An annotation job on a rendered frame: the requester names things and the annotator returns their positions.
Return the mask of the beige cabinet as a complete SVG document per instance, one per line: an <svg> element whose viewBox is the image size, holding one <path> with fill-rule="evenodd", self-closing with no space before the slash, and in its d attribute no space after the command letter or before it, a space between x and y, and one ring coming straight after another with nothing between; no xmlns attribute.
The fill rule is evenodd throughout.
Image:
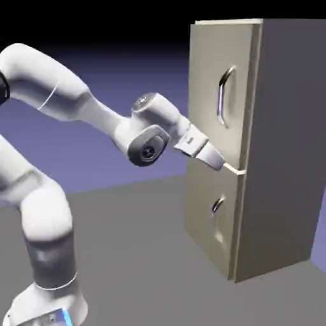
<svg viewBox="0 0 326 326"><path fill-rule="evenodd" d="M310 256L326 187L326 19L261 19L235 279Z"/></svg>

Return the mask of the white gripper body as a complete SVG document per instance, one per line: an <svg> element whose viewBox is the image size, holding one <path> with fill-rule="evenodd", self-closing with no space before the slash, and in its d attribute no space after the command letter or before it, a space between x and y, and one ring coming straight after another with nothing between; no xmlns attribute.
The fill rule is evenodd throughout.
<svg viewBox="0 0 326 326"><path fill-rule="evenodd" d="M221 170L225 164L223 155L209 141L199 150L195 157L215 171Z"/></svg>

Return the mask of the short beige cabinet door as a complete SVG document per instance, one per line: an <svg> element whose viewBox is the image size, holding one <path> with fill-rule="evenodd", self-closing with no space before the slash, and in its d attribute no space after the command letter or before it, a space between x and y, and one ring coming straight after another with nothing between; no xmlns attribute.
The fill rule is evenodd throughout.
<svg viewBox="0 0 326 326"><path fill-rule="evenodd" d="M228 280L235 279L239 224L246 171L225 166L219 171L198 161L187 162L185 230ZM224 202L213 215L221 196Z"/></svg>

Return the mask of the tall beige cabinet door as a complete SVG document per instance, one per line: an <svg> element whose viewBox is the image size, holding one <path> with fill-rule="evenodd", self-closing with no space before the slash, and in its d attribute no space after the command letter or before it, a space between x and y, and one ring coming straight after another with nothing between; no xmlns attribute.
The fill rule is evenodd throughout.
<svg viewBox="0 0 326 326"><path fill-rule="evenodd" d="M188 117L227 163L247 165L252 108L260 54L261 19L198 21L190 28ZM224 117L217 119L218 83L236 66L225 86Z"/></svg>

